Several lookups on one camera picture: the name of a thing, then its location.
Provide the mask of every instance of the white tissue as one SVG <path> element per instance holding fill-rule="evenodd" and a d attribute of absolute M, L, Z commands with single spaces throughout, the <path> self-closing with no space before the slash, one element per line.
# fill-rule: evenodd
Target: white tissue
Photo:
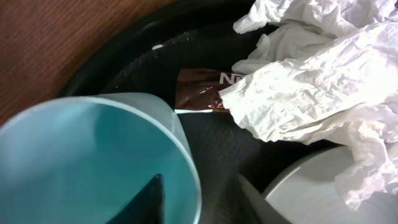
<path fill-rule="evenodd" d="M 391 187 L 398 182 L 394 4 L 257 0 L 235 23 L 237 32 L 267 22 L 287 24 L 263 35 L 248 59 L 233 66 L 249 75 L 220 91 L 235 122 L 255 138 L 305 144 L 328 139 L 349 146 L 355 165 L 335 182 L 351 208 L 375 191 L 396 194 L 398 189 Z"/>
<path fill-rule="evenodd" d="M 243 34 L 268 22 L 303 21 L 341 37 L 368 24 L 397 20 L 395 0 L 256 0 L 234 24 Z"/>

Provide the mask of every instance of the wooden table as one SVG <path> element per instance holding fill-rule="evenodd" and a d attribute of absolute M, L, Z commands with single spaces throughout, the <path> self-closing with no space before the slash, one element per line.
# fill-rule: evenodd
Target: wooden table
<path fill-rule="evenodd" d="M 0 0 L 0 125 L 57 95 L 118 32 L 174 0 Z"/>

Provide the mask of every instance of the black tray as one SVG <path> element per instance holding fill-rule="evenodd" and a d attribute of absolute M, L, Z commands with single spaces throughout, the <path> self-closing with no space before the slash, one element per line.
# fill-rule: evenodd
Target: black tray
<path fill-rule="evenodd" d="M 180 68 L 229 71 L 254 50 L 267 26 L 237 34 L 233 22 L 252 1 L 184 0 L 133 24 L 97 51 L 59 96 L 146 92 L 174 107 Z M 162 48 L 152 50 L 157 44 Z M 265 187 L 286 167 L 307 154 L 333 147 L 320 141 L 262 142 L 237 127 L 228 113 L 180 114 L 198 169 L 203 206 L 200 223 L 255 223 L 237 180 L 242 173 L 255 188 Z"/>

